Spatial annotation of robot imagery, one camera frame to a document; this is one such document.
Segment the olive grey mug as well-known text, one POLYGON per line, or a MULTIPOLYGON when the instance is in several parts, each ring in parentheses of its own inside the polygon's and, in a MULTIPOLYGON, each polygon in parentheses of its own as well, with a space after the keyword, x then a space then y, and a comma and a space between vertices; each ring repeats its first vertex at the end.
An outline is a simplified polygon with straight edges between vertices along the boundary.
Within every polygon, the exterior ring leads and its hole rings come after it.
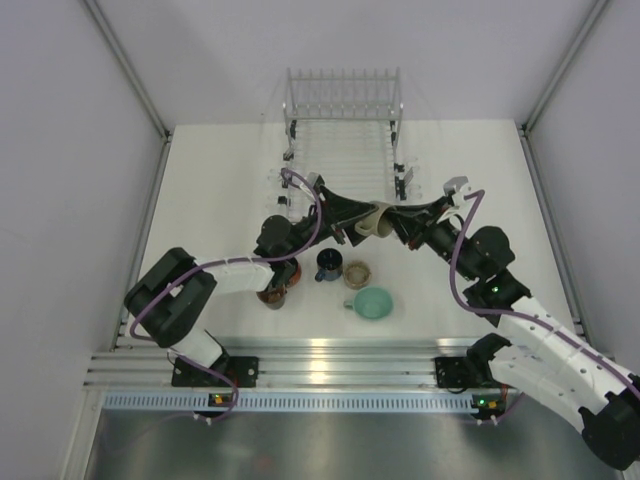
POLYGON ((361 217, 353 227, 359 238, 386 238, 393 232, 390 221, 385 218, 385 214, 392 208, 391 204, 381 201, 362 202, 360 207, 361 217))

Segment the beige speckled cup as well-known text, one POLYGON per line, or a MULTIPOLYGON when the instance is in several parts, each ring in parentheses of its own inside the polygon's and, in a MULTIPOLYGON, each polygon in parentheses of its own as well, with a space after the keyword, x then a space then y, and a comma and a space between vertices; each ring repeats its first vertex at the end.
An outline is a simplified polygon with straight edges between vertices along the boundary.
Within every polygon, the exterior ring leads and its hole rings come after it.
POLYGON ((355 260, 343 267, 342 276, 345 285, 349 289, 360 290, 370 284, 372 271, 366 262, 355 260))

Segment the teal green cup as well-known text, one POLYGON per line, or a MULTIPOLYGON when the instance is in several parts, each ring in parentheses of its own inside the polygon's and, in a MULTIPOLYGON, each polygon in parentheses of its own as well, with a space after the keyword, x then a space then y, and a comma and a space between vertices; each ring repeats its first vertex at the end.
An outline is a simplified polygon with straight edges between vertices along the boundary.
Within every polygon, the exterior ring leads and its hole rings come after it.
POLYGON ((381 320, 394 310, 394 300, 384 288, 370 286, 360 289, 351 299, 343 302, 345 309, 352 310, 366 320, 381 320))

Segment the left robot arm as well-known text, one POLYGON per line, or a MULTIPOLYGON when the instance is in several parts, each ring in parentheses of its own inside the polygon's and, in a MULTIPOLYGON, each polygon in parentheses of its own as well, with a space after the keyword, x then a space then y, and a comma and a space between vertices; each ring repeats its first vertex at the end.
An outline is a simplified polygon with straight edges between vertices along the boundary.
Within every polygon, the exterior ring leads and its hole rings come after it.
POLYGON ((249 291, 275 296, 295 276, 298 255, 328 238, 343 244, 357 223, 379 210, 374 202, 347 199, 323 185, 313 189, 313 196, 308 215, 296 223, 279 214, 264 220, 248 257, 198 264, 181 247, 168 250, 125 296, 133 317, 130 336, 165 349, 178 346, 212 295, 249 291))

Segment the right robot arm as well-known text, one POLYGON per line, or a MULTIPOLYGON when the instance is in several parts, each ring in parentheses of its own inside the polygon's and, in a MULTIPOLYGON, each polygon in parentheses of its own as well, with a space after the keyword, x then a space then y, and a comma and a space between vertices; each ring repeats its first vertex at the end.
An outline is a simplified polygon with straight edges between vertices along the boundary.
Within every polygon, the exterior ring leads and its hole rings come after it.
POLYGON ((556 320, 510 272, 515 254, 501 228, 467 233, 483 196, 464 196, 470 211, 461 227, 450 222, 450 197, 394 207, 384 218, 409 249, 428 246, 445 260, 454 300, 494 327, 467 351, 470 379, 515 387, 572 425, 603 463, 628 469, 639 459, 638 375, 556 320))

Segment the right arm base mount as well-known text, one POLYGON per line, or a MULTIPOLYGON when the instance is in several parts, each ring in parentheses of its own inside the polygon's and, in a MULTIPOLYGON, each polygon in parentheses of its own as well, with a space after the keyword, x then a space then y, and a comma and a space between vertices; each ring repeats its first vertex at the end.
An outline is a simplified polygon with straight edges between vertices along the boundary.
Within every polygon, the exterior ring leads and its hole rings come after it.
POLYGON ((489 386, 492 380, 466 357, 436 357, 434 359, 436 383, 447 390, 466 390, 489 386))

